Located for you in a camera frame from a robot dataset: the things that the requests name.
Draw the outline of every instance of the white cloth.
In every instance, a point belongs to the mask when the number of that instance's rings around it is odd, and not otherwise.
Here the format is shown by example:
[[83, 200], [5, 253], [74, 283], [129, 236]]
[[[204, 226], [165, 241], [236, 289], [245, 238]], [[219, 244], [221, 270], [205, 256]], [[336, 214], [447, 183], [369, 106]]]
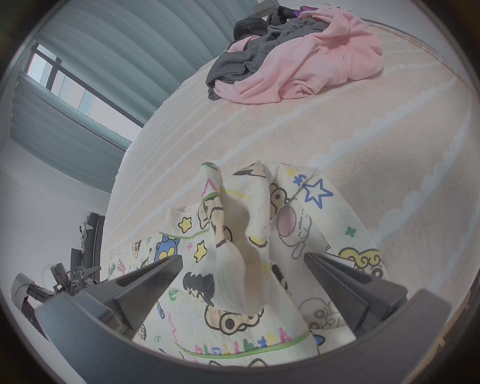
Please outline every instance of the white cloth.
[[330, 180], [315, 168], [260, 162], [225, 182], [204, 163], [201, 179], [200, 204], [170, 209], [157, 234], [129, 245], [110, 267], [112, 278], [182, 255], [182, 271], [134, 340], [198, 363], [242, 366], [301, 360], [353, 341], [303, 255], [387, 274]]

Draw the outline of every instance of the purple cloth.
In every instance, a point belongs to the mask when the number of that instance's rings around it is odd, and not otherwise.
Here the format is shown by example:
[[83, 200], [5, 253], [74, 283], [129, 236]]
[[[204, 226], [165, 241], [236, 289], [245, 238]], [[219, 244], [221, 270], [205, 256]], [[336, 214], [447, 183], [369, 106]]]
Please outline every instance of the purple cloth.
[[299, 10], [294, 9], [293, 11], [295, 12], [295, 16], [299, 17], [303, 11], [316, 11], [317, 9], [318, 8], [307, 7], [306, 5], [302, 5]]

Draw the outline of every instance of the bed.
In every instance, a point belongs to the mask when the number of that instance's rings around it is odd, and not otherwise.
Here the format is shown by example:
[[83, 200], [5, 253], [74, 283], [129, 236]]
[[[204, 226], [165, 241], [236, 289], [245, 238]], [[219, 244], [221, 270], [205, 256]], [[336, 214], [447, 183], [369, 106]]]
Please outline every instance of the bed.
[[256, 160], [317, 167], [355, 210], [394, 282], [460, 305], [480, 267], [479, 101], [433, 49], [370, 23], [384, 69], [276, 104], [207, 97], [213, 62], [156, 111], [125, 153], [106, 215], [101, 279], [169, 207], [200, 201], [198, 169]]

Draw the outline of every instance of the dark gray garment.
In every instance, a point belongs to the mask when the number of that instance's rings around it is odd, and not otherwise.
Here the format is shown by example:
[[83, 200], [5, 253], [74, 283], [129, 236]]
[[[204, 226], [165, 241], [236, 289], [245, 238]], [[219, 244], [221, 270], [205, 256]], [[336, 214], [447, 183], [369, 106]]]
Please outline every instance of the dark gray garment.
[[310, 16], [303, 20], [298, 18], [290, 19], [282, 25], [269, 25], [267, 34], [252, 40], [247, 44], [245, 50], [222, 53], [207, 75], [208, 98], [210, 100], [220, 98], [213, 91], [216, 79], [228, 84], [244, 80], [258, 71], [268, 53], [277, 45], [296, 37], [322, 32], [328, 26], [328, 23], [316, 21]]

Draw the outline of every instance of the pink cartoon mouth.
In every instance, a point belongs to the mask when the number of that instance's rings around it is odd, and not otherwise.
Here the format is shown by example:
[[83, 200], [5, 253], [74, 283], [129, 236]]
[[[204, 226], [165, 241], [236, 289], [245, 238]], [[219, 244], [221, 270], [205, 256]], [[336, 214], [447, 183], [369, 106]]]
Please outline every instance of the pink cartoon mouth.
[[290, 235], [295, 229], [297, 223], [297, 215], [293, 208], [284, 206], [278, 213], [278, 233], [280, 236], [285, 237]]

